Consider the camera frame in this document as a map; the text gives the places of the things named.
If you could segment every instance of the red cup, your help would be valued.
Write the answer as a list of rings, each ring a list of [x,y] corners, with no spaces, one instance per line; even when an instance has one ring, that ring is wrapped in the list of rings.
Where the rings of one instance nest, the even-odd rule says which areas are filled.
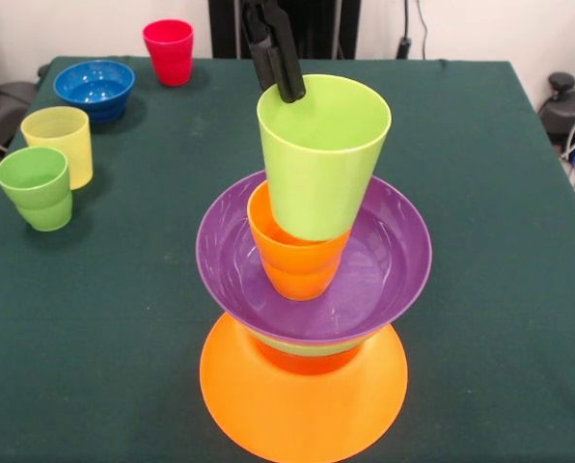
[[[144,28],[144,42],[152,66],[163,85],[186,84],[191,77],[193,26],[178,19],[163,19]]]

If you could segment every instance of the plastic cup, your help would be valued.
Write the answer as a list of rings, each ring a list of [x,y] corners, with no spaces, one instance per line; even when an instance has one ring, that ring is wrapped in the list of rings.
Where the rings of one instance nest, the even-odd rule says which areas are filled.
[[[369,87],[335,75],[305,75],[307,94],[281,100],[277,86],[258,102],[272,211],[283,230],[319,241],[356,219],[391,126],[391,110]]]
[[[7,155],[0,162],[0,186],[39,232],[58,230],[71,218],[68,160],[59,150],[33,147]]]
[[[88,115],[70,106],[35,111],[21,123],[29,147],[51,147],[68,160],[70,187],[81,188],[93,178],[93,152]]]
[[[144,28],[144,42],[159,82],[186,84],[193,64],[193,26],[178,19],[163,19]]]
[[[247,217],[263,269],[279,294],[294,301],[307,301],[326,290],[339,269],[349,231],[317,242],[289,235],[272,217],[267,181],[251,194]]]

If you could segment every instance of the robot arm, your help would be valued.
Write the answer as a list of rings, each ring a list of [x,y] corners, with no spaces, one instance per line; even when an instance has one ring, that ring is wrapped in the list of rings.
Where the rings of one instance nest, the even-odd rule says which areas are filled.
[[[286,12],[276,0],[245,0],[242,23],[261,88],[276,83],[286,103],[302,98],[305,82]]]

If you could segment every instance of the blue bowl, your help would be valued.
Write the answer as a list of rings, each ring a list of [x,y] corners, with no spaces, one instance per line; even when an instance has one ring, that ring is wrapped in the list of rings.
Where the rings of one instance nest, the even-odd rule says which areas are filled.
[[[124,111],[135,73],[116,61],[86,61],[66,68],[54,80],[54,92],[88,114],[91,123],[107,123]]]

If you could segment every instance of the plate rim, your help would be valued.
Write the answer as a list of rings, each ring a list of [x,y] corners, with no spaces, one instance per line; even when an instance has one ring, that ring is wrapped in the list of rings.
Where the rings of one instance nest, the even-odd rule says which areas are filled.
[[[232,188],[235,188],[238,184],[245,182],[247,180],[251,180],[254,177],[260,177],[260,183],[262,183],[265,179],[266,179],[266,172],[265,170],[260,170],[260,171],[256,171],[253,172],[252,174],[248,175],[247,177],[243,177],[240,180],[236,181],[235,183],[231,184],[229,187],[227,187],[226,189],[224,189],[219,196],[217,196],[215,198],[215,200],[210,204],[210,206],[206,209],[204,216],[202,217],[202,220],[200,221],[200,225],[198,227],[198,231],[196,234],[196,239],[195,239],[195,260],[198,266],[198,273],[200,274],[200,279],[202,280],[202,283],[204,284],[206,291],[208,292],[208,294],[210,294],[210,297],[212,297],[212,299],[214,300],[214,302],[216,304],[219,305],[219,307],[226,313],[229,313],[231,316],[233,316],[236,320],[238,320],[239,323],[242,323],[243,325],[247,326],[248,328],[252,329],[253,331],[256,331],[258,333],[261,333],[263,335],[266,335],[274,340],[283,340],[286,342],[292,342],[292,343],[300,343],[300,344],[324,344],[324,343],[329,343],[329,342],[342,342],[342,341],[348,341],[348,340],[353,340],[356,338],[360,338],[362,336],[365,336],[369,333],[374,333],[375,331],[383,328],[385,325],[393,323],[394,321],[396,321],[399,317],[401,317],[404,313],[406,313],[408,311],[408,309],[410,309],[410,307],[412,307],[412,305],[416,302],[416,300],[421,296],[421,293],[424,290],[424,287],[429,279],[430,273],[431,273],[431,266],[433,263],[433,246],[431,244],[431,235],[429,233],[429,230],[426,226],[426,222],[424,221],[423,215],[421,214],[421,212],[416,208],[416,206],[414,204],[412,204],[412,202],[403,194],[401,193],[398,189],[396,189],[393,185],[391,185],[389,182],[381,179],[380,177],[377,176],[371,176],[370,182],[372,180],[375,180],[379,183],[381,183],[382,185],[386,186],[387,188],[389,188],[390,190],[393,191],[393,193],[399,195],[404,201],[406,201],[413,209],[414,212],[416,212],[416,216],[418,218],[418,222],[420,224],[420,226],[422,227],[422,229],[424,230],[424,235],[426,237],[426,259],[427,259],[427,263],[426,263],[426,269],[425,272],[423,274],[423,278],[419,284],[418,289],[415,291],[414,296],[405,304],[405,306],[403,307],[403,309],[401,309],[400,311],[398,311],[397,313],[395,313],[392,317],[390,317],[388,320],[381,322],[381,323],[377,323],[375,326],[373,326],[372,328],[369,328],[367,330],[361,330],[358,331],[357,333],[354,333],[353,335],[350,336],[340,336],[340,337],[335,337],[332,340],[302,340],[302,339],[298,339],[296,337],[291,337],[291,336],[283,336],[283,335],[277,335],[275,333],[270,333],[266,330],[262,330],[256,326],[252,326],[251,323],[243,320],[238,313],[235,313],[234,311],[228,309],[221,301],[218,300],[218,298],[215,296],[214,291],[210,289],[210,285],[208,284],[208,281],[205,277],[204,272],[202,271],[202,265],[200,262],[200,246],[201,246],[201,239],[200,239],[200,232],[202,230],[202,228],[204,227],[205,221],[207,220],[208,214],[209,212],[213,209],[213,207],[223,198],[223,196]]]

